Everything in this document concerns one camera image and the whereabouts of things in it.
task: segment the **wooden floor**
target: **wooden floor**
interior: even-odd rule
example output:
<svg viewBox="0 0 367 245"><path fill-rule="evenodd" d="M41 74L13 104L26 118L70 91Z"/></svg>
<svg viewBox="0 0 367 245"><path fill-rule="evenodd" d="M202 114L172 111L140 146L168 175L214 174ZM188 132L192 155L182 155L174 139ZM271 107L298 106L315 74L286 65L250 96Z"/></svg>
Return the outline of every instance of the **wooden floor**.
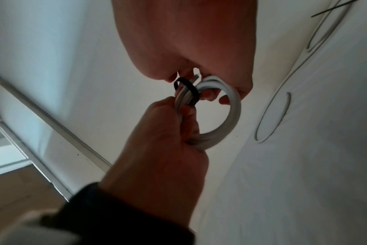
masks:
<svg viewBox="0 0 367 245"><path fill-rule="evenodd" d="M60 208L64 203L33 165L0 175L0 231L27 211Z"/></svg>

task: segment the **black sleeve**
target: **black sleeve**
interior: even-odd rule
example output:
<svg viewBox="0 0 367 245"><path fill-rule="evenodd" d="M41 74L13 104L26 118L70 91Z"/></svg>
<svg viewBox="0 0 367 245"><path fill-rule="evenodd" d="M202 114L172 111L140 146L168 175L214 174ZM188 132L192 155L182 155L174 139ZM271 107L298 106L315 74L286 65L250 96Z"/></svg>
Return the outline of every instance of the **black sleeve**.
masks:
<svg viewBox="0 0 367 245"><path fill-rule="evenodd" d="M81 244L193 244L194 234L111 197L90 184L42 225L68 230Z"/></svg>

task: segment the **cable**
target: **cable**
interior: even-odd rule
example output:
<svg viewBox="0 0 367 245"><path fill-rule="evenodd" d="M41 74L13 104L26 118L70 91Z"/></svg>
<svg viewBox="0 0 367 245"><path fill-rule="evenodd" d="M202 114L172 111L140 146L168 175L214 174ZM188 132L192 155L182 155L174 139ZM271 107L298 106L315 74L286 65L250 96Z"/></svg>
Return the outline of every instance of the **cable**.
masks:
<svg viewBox="0 0 367 245"><path fill-rule="evenodd" d="M195 75L190 82L194 83L198 77L198 75ZM219 88L224 91L229 98L231 109L229 110L227 119L218 128L209 133L196 135L189 139L189 144L201 150L209 149L220 143L236 127L241 114L240 96L236 89L227 85L217 76L208 76L196 85L196 89L199 92L209 88ZM188 105L192 99L192 93L184 86L175 99L174 107L176 112L179 113L181 108L184 105Z"/></svg>

